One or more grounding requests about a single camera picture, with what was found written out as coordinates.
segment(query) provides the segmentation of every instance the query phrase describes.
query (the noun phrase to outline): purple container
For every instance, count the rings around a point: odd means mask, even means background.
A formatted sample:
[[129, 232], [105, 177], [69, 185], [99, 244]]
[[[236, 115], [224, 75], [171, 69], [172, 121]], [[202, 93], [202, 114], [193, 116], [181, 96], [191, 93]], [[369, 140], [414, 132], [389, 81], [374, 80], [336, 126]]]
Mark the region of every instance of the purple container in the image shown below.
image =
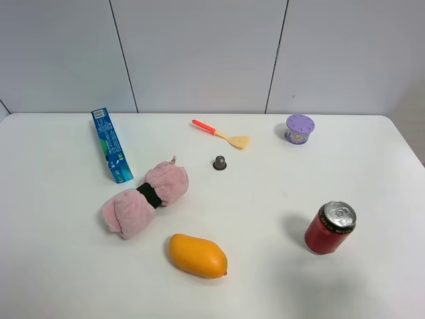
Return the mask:
[[303, 114], [291, 115], [286, 120], [285, 139], [292, 144], [304, 144], [314, 130], [314, 122]]

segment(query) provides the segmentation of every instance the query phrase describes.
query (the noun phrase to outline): orange handle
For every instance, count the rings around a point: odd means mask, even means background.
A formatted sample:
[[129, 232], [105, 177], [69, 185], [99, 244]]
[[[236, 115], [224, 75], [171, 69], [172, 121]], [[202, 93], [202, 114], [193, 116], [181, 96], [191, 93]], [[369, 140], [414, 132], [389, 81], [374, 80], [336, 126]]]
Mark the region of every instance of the orange handle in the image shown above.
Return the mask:
[[214, 133], [215, 133], [215, 131], [216, 131], [216, 129], [215, 129], [215, 128], [212, 128], [212, 127], [210, 127], [210, 126], [208, 126], [208, 125], [206, 125], [206, 124], [203, 124], [203, 123], [201, 123], [200, 121], [192, 120], [192, 123], [193, 123], [194, 125], [197, 125], [197, 126], [199, 126], [199, 127], [203, 128], [203, 129], [207, 130], [207, 131], [208, 131], [208, 132], [210, 132], [212, 135], [214, 135]]

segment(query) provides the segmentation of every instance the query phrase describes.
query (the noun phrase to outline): blue box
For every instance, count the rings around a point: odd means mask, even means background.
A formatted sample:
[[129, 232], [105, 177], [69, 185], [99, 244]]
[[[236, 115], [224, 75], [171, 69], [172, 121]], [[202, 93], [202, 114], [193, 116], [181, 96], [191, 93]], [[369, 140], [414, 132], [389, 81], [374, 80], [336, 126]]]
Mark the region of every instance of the blue box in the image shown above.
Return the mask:
[[126, 156], [121, 148], [108, 111], [106, 108], [101, 108], [93, 111], [92, 116], [108, 167], [115, 181], [123, 183], [133, 179], [133, 174], [131, 174], [130, 167], [127, 164]]

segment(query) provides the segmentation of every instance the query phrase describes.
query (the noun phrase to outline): can lid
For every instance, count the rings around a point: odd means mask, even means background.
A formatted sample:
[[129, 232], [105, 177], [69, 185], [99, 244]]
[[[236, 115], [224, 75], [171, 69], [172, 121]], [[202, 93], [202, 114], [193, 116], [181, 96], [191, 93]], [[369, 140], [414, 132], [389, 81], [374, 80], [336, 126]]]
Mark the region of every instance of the can lid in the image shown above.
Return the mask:
[[357, 220], [354, 209], [343, 201], [330, 201], [326, 204], [325, 216], [329, 222], [344, 229], [354, 227]]
[[315, 128], [314, 121], [303, 114], [291, 115], [286, 120], [286, 126], [299, 134], [310, 134]]

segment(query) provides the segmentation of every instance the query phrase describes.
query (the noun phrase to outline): black band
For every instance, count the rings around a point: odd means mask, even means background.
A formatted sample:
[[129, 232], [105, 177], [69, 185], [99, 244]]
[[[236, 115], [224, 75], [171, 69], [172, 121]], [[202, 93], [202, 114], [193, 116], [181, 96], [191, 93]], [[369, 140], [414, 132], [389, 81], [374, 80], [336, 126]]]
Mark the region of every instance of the black band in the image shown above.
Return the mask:
[[158, 197], [155, 190], [148, 183], [143, 183], [141, 186], [136, 188], [142, 195], [145, 196], [147, 202], [152, 205], [153, 208], [157, 208], [162, 203], [162, 200]]

